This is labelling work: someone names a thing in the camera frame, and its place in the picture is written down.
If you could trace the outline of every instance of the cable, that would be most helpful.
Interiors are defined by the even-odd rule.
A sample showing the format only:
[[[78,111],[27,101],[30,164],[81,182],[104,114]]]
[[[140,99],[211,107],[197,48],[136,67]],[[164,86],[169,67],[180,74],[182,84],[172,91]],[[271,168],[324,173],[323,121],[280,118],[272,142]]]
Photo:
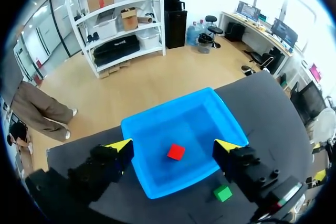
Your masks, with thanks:
[[[291,224],[289,221],[286,221],[286,220],[279,220],[277,218],[265,218],[265,219],[262,219],[262,220],[256,220],[256,221],[252,221],[252,222],[249,222],[248,224],[256,224],[256,223],[263,223],[263,222],[274,222],[274,223],[279,223],[279,224]]]

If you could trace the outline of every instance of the bar stool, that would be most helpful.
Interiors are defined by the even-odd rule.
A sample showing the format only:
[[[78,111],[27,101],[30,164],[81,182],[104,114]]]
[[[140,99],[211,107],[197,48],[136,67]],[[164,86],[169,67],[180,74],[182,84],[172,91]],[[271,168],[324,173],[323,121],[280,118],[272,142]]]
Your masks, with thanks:
[[[212,43],[212,48],[220,48],[220,44],[215,42],[216,34],[223,34],[223,30],[215,26],[209,26],[208,30],[214,34],[214,42]]]
[[[217,21],[217,18],[215,16],[208,15],[205,17],[205,21],[207,22],[207,26],[215,26],[214,22]]]

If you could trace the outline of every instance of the beige pants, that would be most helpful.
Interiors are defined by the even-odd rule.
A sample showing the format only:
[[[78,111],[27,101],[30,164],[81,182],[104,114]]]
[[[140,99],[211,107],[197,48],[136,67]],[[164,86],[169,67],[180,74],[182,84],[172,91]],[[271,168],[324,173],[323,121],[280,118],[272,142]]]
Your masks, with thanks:
[[[51,120],[68,124],[72,110],[37,87],[22,81],[11,106],[14,114],[29,127],[53,139],[64,141],[67,129]]]

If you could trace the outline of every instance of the black bag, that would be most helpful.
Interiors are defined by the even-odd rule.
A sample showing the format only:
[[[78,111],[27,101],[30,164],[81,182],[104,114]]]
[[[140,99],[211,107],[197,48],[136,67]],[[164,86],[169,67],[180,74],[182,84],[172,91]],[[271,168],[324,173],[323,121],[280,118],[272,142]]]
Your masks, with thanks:
[[[131,35],[109,41],[98,47],[94,52],[94,62],[97,66],[118,60],[140,50],[136,35]]]

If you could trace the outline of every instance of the glass door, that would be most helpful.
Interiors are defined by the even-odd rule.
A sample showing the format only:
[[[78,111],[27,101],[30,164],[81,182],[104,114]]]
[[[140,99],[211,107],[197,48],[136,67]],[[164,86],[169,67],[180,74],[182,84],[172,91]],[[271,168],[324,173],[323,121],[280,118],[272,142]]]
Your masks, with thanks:
[[[53,72],[69,58],[46,1],[32,16],[23,30],[24,44],[31,60],[43,76]]]
[[[43,75],[32,61],[27,48],[24,45],[22,36],[17,40],[17,44],[13,48],[15,58],[24,76],[24,81],[27,81],[35,86],[41,84]]]
[[[70,23],[65,0],[51,0],[51,6],[54,11],[56,25],[65,43],[66,49],[68,50],[69,55],[73,56],[81,49]],[[73,13],[76,13],[76,11],[79,10],[79,6],[74,0],[70,0],[70,7]]]

